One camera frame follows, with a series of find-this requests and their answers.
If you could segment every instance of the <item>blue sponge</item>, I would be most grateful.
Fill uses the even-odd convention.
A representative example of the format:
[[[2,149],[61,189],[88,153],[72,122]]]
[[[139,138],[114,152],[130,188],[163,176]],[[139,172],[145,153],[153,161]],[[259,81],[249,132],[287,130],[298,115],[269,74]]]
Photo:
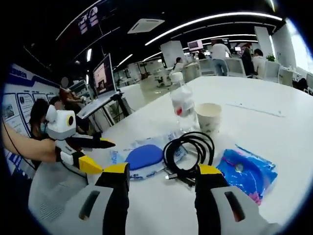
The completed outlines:
[[[161,162],[162,152],[159,147],[148,144],[134,149],[125,161],[129,163],[130,170],[138,170]]]

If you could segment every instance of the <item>ceiling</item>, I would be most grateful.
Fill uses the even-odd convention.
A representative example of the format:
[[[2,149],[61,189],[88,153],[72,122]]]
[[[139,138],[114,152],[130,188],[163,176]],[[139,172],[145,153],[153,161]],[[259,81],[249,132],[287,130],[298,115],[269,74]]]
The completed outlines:
[[[81,34],[78,23],[83,15],[90,13],[90,10],[85,9],[95,2],[99,24],[89,27]],[[242,11],[283,17],[280,12],[274,13],[265,1],[260,0],[221,3],[181,0],[45,1],[42,5],[36,5],[30,19],[25,20],[28,34],[24,38],[24,49],[16,58],[16,63],[38,75],[58,81],[65,75],[83,76],[86,66],[91,70],[94,69],[102,60],[103,53],[111,54],[113,66],[117,66],[124,58],[133,54],[120,66],[123,68],[128,63],[142,61],[159,52],[160,45],[169,40],[179,40],[182,46],[186,47],[187,42],[200,38],[254,34],[254,26],[261,24],[264,24],[263,26],[271,33],[283,24],[281,21],[255,16],[220,17],[180,28],[145,46],[156,36],[192,20]],[[150,32],[128,34],[132,26],[142,18],[162,19],[165,22]],[[242,39],[256,40],[255,37],[249,36],[230,38],[230,40]],[[88,48],[92,48],[92,55],[90,63],[86,65]],[[76,60],[81,62],[80,66],[73,63]]]

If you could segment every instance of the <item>man in white shirt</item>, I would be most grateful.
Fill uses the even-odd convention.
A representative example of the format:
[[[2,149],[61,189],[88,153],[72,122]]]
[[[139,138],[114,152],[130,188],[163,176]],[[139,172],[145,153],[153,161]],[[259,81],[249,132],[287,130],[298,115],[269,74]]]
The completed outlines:
[[[225,63],[226,53],[231,57],[230,51],[222,40],[212,40],[211,56],[219,76],[227,76],[227,65]]]
[[[263,79],[265,72],[265,59],[263,58],[263,52],[260,49],[254,50],[253,66],[257,77]]]

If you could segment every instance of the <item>air vent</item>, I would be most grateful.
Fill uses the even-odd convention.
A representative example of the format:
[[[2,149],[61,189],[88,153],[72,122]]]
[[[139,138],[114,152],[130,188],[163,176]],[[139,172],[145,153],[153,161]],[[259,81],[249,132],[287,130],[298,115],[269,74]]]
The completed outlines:
[[[155,27],[162,24],[164,20],[156,19],[140,19],[134,26],[128,31],[128,33],[144,33],[150,32]]]

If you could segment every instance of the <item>coiled cable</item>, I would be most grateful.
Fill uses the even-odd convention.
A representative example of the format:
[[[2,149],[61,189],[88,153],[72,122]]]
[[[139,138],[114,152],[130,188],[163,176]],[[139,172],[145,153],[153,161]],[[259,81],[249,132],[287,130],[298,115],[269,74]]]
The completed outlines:
[[[176,151],[185,143],[189,143],[196,148],[197,151],[197,161],[190,169],[181,169],[175,163],[174,155]],[[208,165],[212,165],[213,157],[215,152],[215,146],[213,140],[205,133],[192,131],[183,134],[178,139],[171,140],[166,144],[163,149],[163,162],[168,170],[172,174],[169,174],[167,179],[178,178],[184,183],[188,184],[190,187],[195,185],[193,180],[196,177],[197,165],[199,163],[203,164],[206,158],[206,153],[209,153]]]

